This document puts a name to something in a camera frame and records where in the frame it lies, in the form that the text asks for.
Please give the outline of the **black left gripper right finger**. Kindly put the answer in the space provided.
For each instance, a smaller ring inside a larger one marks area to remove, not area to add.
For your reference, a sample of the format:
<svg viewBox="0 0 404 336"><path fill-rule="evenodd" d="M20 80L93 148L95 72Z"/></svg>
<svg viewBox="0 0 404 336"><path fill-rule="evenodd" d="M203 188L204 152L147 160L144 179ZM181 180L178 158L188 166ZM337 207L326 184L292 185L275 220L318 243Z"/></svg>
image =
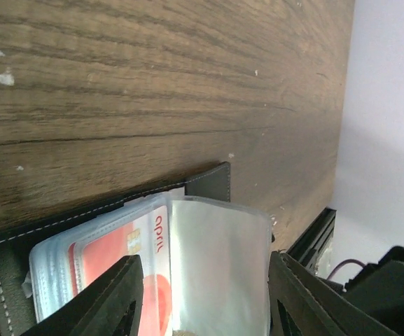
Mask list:
<svg viewBox="0 0 404 336"><path fill-rule="evenodd" d="M271 335L395 335L286 253L269 267Z"/></svg>

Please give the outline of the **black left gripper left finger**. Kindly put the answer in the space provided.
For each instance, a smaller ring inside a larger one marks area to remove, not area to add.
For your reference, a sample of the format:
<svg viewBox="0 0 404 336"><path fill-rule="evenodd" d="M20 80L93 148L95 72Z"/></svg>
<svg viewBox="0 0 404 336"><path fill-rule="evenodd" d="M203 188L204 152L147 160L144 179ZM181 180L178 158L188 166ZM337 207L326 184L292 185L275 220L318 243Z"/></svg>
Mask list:
<svg viewBox="0 0 404 336"><path fill-rule="evenodd" d="M74 299L24 334L136 336L142 302L140 257L124 256Z"/></svg>

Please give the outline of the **red white credit card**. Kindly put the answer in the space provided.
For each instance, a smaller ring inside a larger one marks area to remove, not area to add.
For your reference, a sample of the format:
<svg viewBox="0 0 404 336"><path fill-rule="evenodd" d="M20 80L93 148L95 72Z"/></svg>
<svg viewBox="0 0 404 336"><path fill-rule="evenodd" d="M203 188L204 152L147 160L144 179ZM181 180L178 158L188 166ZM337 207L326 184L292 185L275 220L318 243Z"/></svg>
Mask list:
<svg viewBox="0 0 404 336"><path fill-rule="evenodd" d="M86 289L122 257L139 256L144 285L139 334L171 335L167 205L153 204L135 211L124 207L81 228L85 232L68 250L73 294Z"/></svg>

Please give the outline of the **black leather card holder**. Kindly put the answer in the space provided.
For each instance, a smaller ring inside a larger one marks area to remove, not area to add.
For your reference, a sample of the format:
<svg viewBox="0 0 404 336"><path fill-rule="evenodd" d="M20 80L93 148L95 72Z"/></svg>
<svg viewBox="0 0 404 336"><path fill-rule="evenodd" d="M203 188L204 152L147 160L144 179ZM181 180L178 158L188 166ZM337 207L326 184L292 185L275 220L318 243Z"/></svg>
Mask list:
<svg viewBox="0 0 404 336"><path fill-rule="evenodd" d="M1 335L170 335L171 202L230 200L230 164L0 230Z"/></svg>

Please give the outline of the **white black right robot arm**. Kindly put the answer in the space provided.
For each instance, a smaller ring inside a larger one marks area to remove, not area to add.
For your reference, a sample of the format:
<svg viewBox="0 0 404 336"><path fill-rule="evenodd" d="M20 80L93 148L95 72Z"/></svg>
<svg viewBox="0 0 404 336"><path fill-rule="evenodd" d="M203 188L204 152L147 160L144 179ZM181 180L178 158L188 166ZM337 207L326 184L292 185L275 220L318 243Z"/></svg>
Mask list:
<svg viewBox="0 0 404 336"><path fill-rule="evenodd" d="M404 335L404 247L391 248L345 285L344 298L398 335Z"/></svg>

